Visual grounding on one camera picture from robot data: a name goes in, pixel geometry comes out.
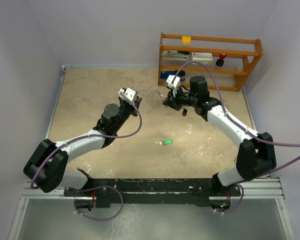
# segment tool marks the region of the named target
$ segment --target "red object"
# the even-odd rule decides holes
[[[224,58],[226,58],[226,54],[220,54],[219,58],[220,58],[220,60],[224,60]]]

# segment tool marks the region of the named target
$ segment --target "textured work surface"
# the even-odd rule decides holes
[[[74,159],[68,168],[82,168],[94,178],[209,178],[234,164],[238,149],[226,135],[188,108],[187,116],[165,108],[157,94],[157,69],[68,69],[49,138],[61,141],[94,127],[109,103],[118,104],[120,88],[133,88],[143,98],[141,131],[130,138]],[[211,96],[217,97],[215,90]],[[225,105],[251,127],[242,92],[222,91]],[[139,118],[130,117],[118,132],[135,131]],[[166,146],[155,144],[172,139]]]

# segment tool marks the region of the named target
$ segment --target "gray wall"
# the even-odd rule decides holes
[[[29,0],[62,64],[156,66],[160,32],[256,38],[278,0]]]
[[[61,66],[26,0],[0,0],[0,240],[56,101]]]
[[[300,0],[280,0],[260,36],[264,56],[245,90],[258,131],[276,141],[300,143]],[[276,147],[278,165],[300,149]],[[278,172],[300,240],[300,161]]]

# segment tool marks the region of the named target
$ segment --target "green marker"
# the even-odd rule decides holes
[[[159,141],[159,142],[156,142],[155,144],[159,144],[159,145],[168,145],[168,144],[172,144],[173,141],[172,140],[163,140],[163,141]]]

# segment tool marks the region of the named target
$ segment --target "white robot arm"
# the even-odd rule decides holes
[[[252,180],[276,167],[274,147],[256,141],[247,134],[247,130],[261,139],[272,142],[271,135],[267,132],[260,134],[250,129],[227,109],[224,112],[221,102],[210,97],[207,82],[203,76],[190,78],[190,89],[187,89],[186,92],[182,90],[180,78],[174,77],[170,75],[166,80],[166,86],[170,91],[168,97],[163,101],[163,105],[178,111],[182,106],[194,107],[196,114],[217,126],[239,149],[236,165],[213,176],[216,188]],[[230,121],[227,115],[244,126],[245,131]]]
[[[119,91],[119,100],[120,106],[109,104],[105,107],[97,125],[87,133],[65,141],[52,142],[49,139],[41,141],[25,165],[24,174],[31,180],[34,179],[35,184],[46,193],[57,186],[81,189],[89,175],[81,169],[73,170],[65,167],[70,161],[85,153],[110,145],[129,116],[137,116],[135,108],[138,109],[142,101],[137,91],[122,88]]]

